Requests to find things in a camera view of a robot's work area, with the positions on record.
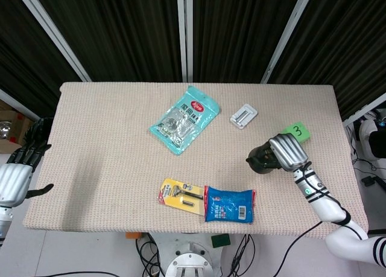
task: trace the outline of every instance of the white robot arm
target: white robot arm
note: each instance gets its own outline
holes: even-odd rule
[[[327,248],[332,254],[386,268],[386,238],[368,238],[309,167],[311,162],[308,162],[307,154],[292,134],[271,138],[263,146],[252,150],[247,162],[258,173],[268,173],[273,168],[294,173],[295,184],[319,219],[341,226],[326,236]]]
[[[44,152],[51,145],[46,141],[31,142],[11,154],[6,164],[0,166],[0,239],[4,240],[12,219],[13,208],[19,206],[24,199],[41,196],[54,185],[49,184],[42,189],[28,190],[32,175]]]

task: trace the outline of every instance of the red label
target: red label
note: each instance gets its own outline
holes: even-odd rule
[[[192,101],[191,106],[193,107],[194,110],[202,112],[204,111],[204,106],[202,106],[199,102],[197,101]]]

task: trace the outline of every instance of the beige textured tablecloth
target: beige textured tablecloth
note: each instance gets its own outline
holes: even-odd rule
[[[195,83],[221,113],[180,156],[148,131],[185,92],[184,83],[65,83],[25,226],[60,231],[228,232],[299,235],[318,222],[283,170],[259,175],[245,159],[286,126],[301,121],[312,168],[366,231],[367,219],[332,86]],[[239,130],[229,118],[243,104],[259,115]],[[164,178],[218,189],[256,190],[253,224],[213,221],[163,206]],[[325,223],[309,236],[324,237]]]

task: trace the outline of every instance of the black cable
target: black cable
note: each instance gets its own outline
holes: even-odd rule
[[[242,272],[242,273],[238,273],[239,270],[240,270],[240,261],[241,261],[241,258],[244,254],[244,251],[245,251],[245,248],[248,246],[249,242],[252,242],[252,245],[253,245],[253,255],[252,255],[252,259],[249,263],[249,265],[247,266],[247,268]],[[236,253],[235,253],[235,256],[233,257],[233,260],[232,260],[232,265],[230,267],[230,272],[229,272],[229,275],[227,275],[227,277],[240,277],[242,275],[244,275],[248,270],[249,268],[252,266],[253,264],[253,260],[255,259],[255,254],[256,254],[256,246],[255,246],[255,241],[253,240],[252,236],[250,234],[245,234],[236,250]],[[221,270],[221,277],[223,276],[223,270],[222,268],[220,268]]]
[[[354,230],[353,228],[348,227],[348,226],[346,226],[346,225],[343,225],[342,227],[345,227],[345,228],[350,229],[351,231],[353,231],[353,232],[356,234],[356,236],[358,236],[358,238],[359,238],[360,240],[362,240],[362,237],[360,236],[360,234],[358,234],[358,232],[357,232],[356,230]]]
[[[351,128],[350,128],[349,126],[347,126],[347,129],[348,129],[348,131],[349,131],[350,146],[351,146],[351,148],[352,148],[352,150],[353,150],[353,154],[354,154],[354,155],[357,155],[356,149],[355,149],[355,147],[352,145],[352,141],[353,141],[353,139],[354,139],[353,132],[352,132],[352,130],[351,130]]]
[[[306,182],[313,190],[315,190],[316,192],[320,193],[320,194],[323,195],[324,197],[328,197],[329,199],[333,200],[335,203],[338,204],[338,206],[340,206],[341,209],[344,209],[344,208],[341,206],[340,202],[339,202],[336,198],[330,196],[328,193],[322,192],[320,189],[314,187],[313,185],[311,185],[311,184],[309,183],[309,181],[308,181],[308,179],[307,179],[307,177],[306,177],[305,171],[307,170],[307,168],[308,168],[311,164],[312,164],[312,162],[309,161],[309,162],[307,162],[306,164],[304,164],[304,166],[302,166],[302,167],[299,168],[300,171],[303,173],[303,178],[304,178],[305,182]]]
[[[165,276],[165,274],[164,274],[164,272],[163,272],[163,270],[162,270],[162,268],[161,268],[161,262],[160,262],[160,260],[159,260],[159,251],[158,251],[157,244],[156,244],[155,240],[153,239],[153,237],[152,237],[149,233],[148,233],[147,235],[148,235],[149,239],[153,242],[153,244],[155,245],[155,247],[157,248],[157,262],[158,262],[158,264],[159,264],[159,272],[162,274],[162,276]]]
[[[320,221],[319,223],[317,223],[315,226],[309,228],[307,231],[305,231],[304,233],[302,233],[299,237],[297,237],[292,243],[291,245],[288,247],[287,251],[285,252],[284,254],[284,257],[283,257],[283,260],[282,260],[282,263],[280,264],[279,266],[279,269],[277,270],[277,272],[275,273],[275,275],[273,275],[273,277],[276,277],[280,270],[282,269],[283,267],[283,264],[284,264],[284,261],[285,259],[287,258],[287,255],[288,255],[288,252],[291,250],[292,246],[295,245],[295,243],[300,239],[302,238],[305,234],[307,234],[308,232],[311,232],[313,229],[315,229],[317,226],[321,225],[322,224],[322,221]]]
[[[142,265],[144,266],[144,271],[142,272],[142,277],[145,277],[145,274],[147,274],[147,276],[149,276],[149,277],[152,277],[155,274],[156,274],[156,276],[160,276],[160,274],[165,276],[165,274],[163,273],[163,271],[161,269],[160,258],[159,258],[159,251],[158,251],[157,244],[154,241],[154,239],[151,237],[150,234],[148,234],[148,237],[149,237],[150,240],[146,241],[140,247],[139,247],[138,239],[135,241],[135,246],[136,246],[137,253],[138,253],[138,255],[139,255],[140,259],[141,259]],[[146,245],[150,246],[150,250],[152,250],[151,245],[154,245],[156,247],[156,249],[157,249],[156,252],[152,251],[153,255],[151,256],[150,259],[146,259],[144,257],[144,254],[142,253],[142,251],[146,247]],[[158,268],[159,271],[157,273],[152,273],[154,268]]]
[[[369,173],[368,171],[363,171],[363,170],[360,170],[359,168],[356,168],[356,167],[354,167],[354,170],[359,170],[362,173]],[[382,180],[386,180],[386,179],[383,179],[383,178],[377,176],[375,173],[369,173],[369,174],[372,174],[372,175],[374,175],[374,176],[376,176],[376,177],[378,177],[378,178],[380,178]]]
[[[46,276],[35,276],[35,277],[56,277],[56,276],[73,275],[73,274],[104,274],[104,275],[110,275],[114,277],[120,277],[119,275],[116,275],[114,273],[103,272],[103,271],[76,271],[76,272],[66,272],[66,273],[59,273],[59,274],[46,275]]]
[[[375,165],[373,165],[370,161],[367,161],[363,158],[356,158],[352,161],[352,165],[356,164],[358,161],[363,161],[363,162],[366,162],[370,165],[372,171],[376,171],[376,170],[386,170],[386,168],[384,167],[376,167]]]

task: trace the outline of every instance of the number 3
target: number 3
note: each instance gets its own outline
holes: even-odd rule
[[[297,136],[302,135],[302,131],[299,129],[299,127],[294,126],[294,129],[295,129],[295,132],[299,132],[299,134]]]

